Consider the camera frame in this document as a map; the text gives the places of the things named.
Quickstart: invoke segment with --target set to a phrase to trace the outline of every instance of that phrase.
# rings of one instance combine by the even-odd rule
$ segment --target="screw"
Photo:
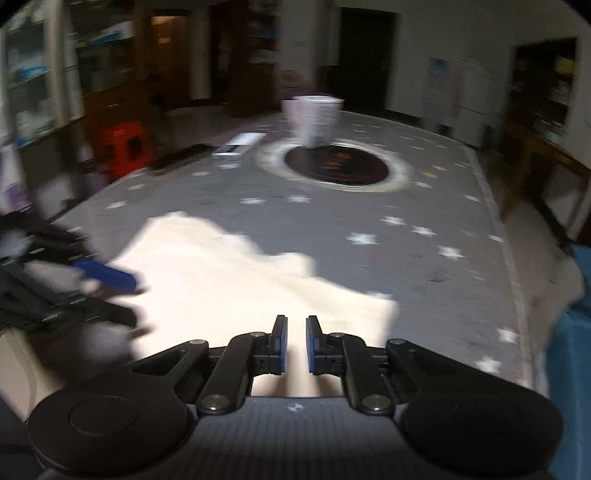
[[[380,411],[386,410],[386,408],[388,408],[392,404],[392,401],[388,397],[384,397],[383,395],[373,394],[365,397],[361,401],[361,404],[365,408],[368,408],[370,410]]]
[[[201,400],[201,406],[207,410],[218,411],[223,410],[230,404],[230,401],[224,395],[214,393],[207,395]]]

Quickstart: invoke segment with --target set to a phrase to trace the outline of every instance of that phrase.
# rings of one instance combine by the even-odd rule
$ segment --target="black circular mat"
[[[388,166],[364,150],[340,145],[296,147],[285,164],[308,178],[341,185],[372,185],[388,177]]]

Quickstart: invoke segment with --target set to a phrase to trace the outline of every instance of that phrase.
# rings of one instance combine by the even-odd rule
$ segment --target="blue handle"
[[[95,278],[115,290],[132,292],[138,286],[135,277],[131,273],[107,267],[94,260],[81,260],[75,263],[74,266],[83,270],[87,277]]]

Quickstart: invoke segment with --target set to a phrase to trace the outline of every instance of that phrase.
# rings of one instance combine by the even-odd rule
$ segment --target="black tool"
[[[285,370],[287,319],[227,347],[192,340],[67,387],[28,431],[43,480],[546,479],[561,418],[545,398],[401,339],[365,346],[307,320],[310,369],[344,397],[251,397]]]
[[[115,290],[133,292],[137,288],[137,281],[131,273],[108,267],[96,260],[96,254],[86,248],[86,235],[48,223],[32,209],[2,216],[0,231],[11,229],[21,230],[25,235],[23,241],[26,246],[17,258],[20,263],[41,260],[69,265]]]
[[[103,321],[134,328],[137,317],[127,307],[78,292],[56,292],[29,276],[16,260],[0,260],[0,330],[58,329]]]

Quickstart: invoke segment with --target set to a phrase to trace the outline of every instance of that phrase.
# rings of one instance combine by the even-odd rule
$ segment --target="white bucket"
[[[330,145],[343,101],[328,95],[304,95],[284,100],[283,111],[294,136],[306,148]]]

